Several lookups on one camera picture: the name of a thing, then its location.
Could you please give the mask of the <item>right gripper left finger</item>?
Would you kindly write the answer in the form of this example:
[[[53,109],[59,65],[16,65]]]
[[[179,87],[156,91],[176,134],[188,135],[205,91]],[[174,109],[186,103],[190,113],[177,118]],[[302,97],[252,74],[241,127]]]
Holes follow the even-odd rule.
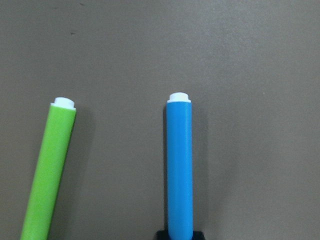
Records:
[[[158,230],[155,233],[154,240],[170,240],[170,236],[167,230]]]

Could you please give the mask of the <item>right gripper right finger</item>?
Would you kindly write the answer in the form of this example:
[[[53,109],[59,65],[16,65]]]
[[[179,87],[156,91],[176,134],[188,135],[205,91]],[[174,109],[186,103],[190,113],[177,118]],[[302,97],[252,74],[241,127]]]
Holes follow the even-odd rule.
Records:
[[[205,240],[204,233],[202,231],[193,231],[192,240]]]

